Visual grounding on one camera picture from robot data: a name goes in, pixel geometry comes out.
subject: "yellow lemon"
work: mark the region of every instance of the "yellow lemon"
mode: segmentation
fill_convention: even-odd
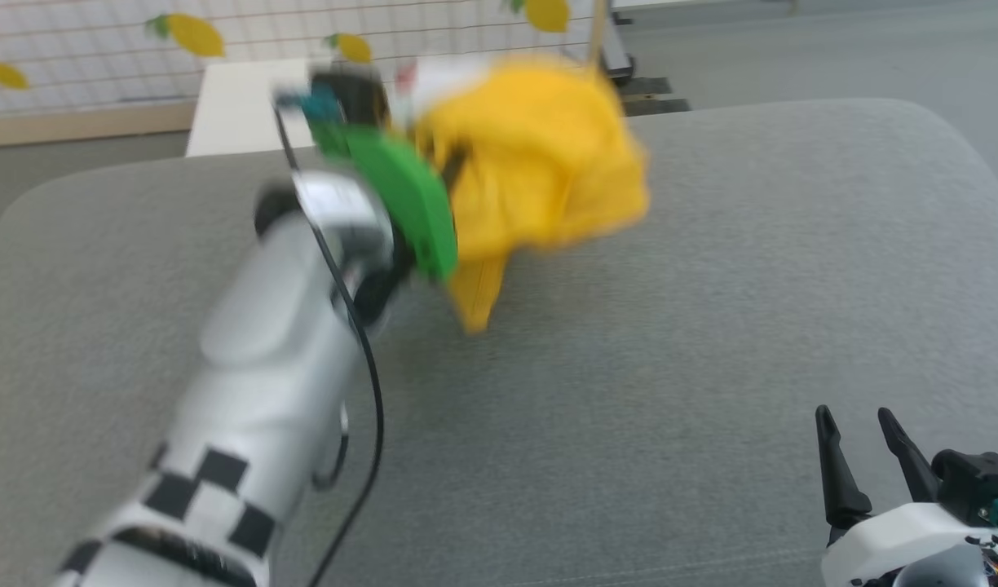
[[[524,0],[528,22],[543,33],[565,33],[571,11],[567,0]]]
[[[11,90],[26,90],[29,80],[11,64],[0,63],[0,86]]]
[[[354,63],[368,63],[372,60],[372,47],[357,34],[335,33],[326,37],[325,41]]]
[[[149,33],[155,33],[158,38],[174,36],[176,44],[200,57],[223,57],[223,37],[220,37],[213,25],[197,18],[175,12],[171,15],[159,15],[144,23]]]

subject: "gray floor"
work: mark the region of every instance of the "gray floor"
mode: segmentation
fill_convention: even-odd
[[[808,15],[820,1],[801,0],[794,18],[755,0],[626,12],[636,22],[620,30],[638,73],[669,77],[696,110],[900,98],[947,119],[998,175],[998,0]],[[724,24],[697,24],[713,21]]]
[[[0,216],[27,190],[65,175],[100,167],[182,157],[187,133],[0,148]]]

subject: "yellow fabric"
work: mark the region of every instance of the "yellow fabric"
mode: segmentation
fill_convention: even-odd
[[[470,149],[449,194],[459,263],[448,283],[469,332],[488,327],[511,250],[572,245],[647,211],[644,152],[594,72],[507,60],[431,108],[413,137],[439,165],[455,145]]]

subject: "gray table surface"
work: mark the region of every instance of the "gray table surface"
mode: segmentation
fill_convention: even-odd
[[[877,510],[907,497],[876,423],[998,450],[998,182],[882,100],[630,120],[651,213],[518,255],[487,334],[413,287],[378,341],[388,438],[331,585],[820,583],[813,410]],[[39,585],[136,483],[254,245],[276,153],[86,172],[0,222],[0,586]],[[300,585],[364,473],[287,528]]]

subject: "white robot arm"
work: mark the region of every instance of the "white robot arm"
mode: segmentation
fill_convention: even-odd
[[[295,179],[356,294],[391,257],[385,212],[347,175]],[[311,224],[278,196],[261,203],[269,226],[202,331],[201,371],[148,474],[74,547],[56,587],[271,584],[280,531],[338,459],[347,376],[362,360]]]
[[[815,415],[826,518],[826,587],[998,586],[998,454],[943,450],[933,467],[889,409],[879,410],[887,447],[914,502],[869,517],[826,406]]]

